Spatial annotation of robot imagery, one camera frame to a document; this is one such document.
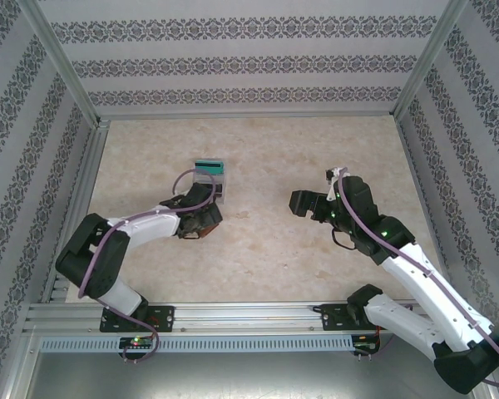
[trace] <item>enclosure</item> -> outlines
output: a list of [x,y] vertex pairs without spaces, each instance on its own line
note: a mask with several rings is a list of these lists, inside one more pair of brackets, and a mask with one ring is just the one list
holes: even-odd
[[[126,254],[175,314],[123,365],[133,334],[99,331],[57,256],[86,214],[151,209],[204,158],[225,163],[223,221]],[[292,215],[337,166],[499,323],[499,0],[0,0],[0,397],[464,397],[398,339],[357,362],[363,331],[310,311],[371,283],[424,314]]]

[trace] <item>patterned wallpaper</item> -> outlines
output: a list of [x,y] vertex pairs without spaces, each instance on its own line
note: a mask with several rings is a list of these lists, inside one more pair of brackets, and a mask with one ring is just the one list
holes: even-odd
[[41,0],[104,116],[390,111],[447,0]]
[[469,2],[399,122],[452,283],[499,323],[499,0]]
[[14,0],[0,0],[0,383],[42,295],[90,128]]

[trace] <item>perforated metal strip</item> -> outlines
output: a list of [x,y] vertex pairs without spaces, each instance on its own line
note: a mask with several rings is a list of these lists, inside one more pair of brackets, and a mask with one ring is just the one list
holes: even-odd
[[[118,352],[119,337],[45,337],[43,353]],[[352,351],[350,335],[307,337],[162,337],[157,352],[334,352]],[[130,349],[130,352],[148,352]]]

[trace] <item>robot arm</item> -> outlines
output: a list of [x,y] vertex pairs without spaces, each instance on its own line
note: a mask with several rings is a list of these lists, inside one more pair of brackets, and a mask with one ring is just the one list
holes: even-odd
[[104,219],[98,214],[89,214],[61,251],[56,269],[80,287],[102,237],[111,227],[122,224],[101,248],[85,294],[126,316],[143,320],[148,302],[118,276],[126,251],[153,239],[174,235],[181,239],[205,237],[222,220],[216,203],[192,211],[186,209],[203,203],[209,196],[209,188],[194,183],[186,195],[161,202],[139,219]]
[[[348,298],[348,313],[355,320],[368,320],[392,331],[431,359],[438,374],[449,386],[460,393],[468,393],[499,367],[499,354],[477,328],[489,332],[489,338],[499,347],[499,326],[493,327],[490,320],[455,291],[428,261],[414,236],[399,220],[378,213],[371,191],[361,178],[347,175],[343,178],[343,192],[354,213],[382,241],[419,262],[423,271],[372,239],[355,222],[340,197],[339,172],[339,168],[327,171],[327,180],[331,185],[328,194],[293,192],[290,209],[298,216],[305,216],[307,210],[311,210],[311,219],[331,224],[333,232],[348,234],[359,252],[369,256],[401,282],[430,320],[395,303],[371,284]],[[466,309],[475,320],[475,325],[472,326],[462,315],[455,302]]]

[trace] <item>beige floor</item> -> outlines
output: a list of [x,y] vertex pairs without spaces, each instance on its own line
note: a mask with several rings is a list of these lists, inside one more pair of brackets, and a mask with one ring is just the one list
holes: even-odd
[[[369,258],[334,245],[328,224],[290,213],[290,193],[327,191],[334,166],[363,177],[379,210],[400,218],[437,264],[390,116],[112,122],[90,211],[150,209],[199,157],[225,160],[224,221],[203,240],[162,239],[126,255],[121,276],[151,302],[329,301],[366,283],[411,298]],[[72,287],[67,300],[76,295]]]

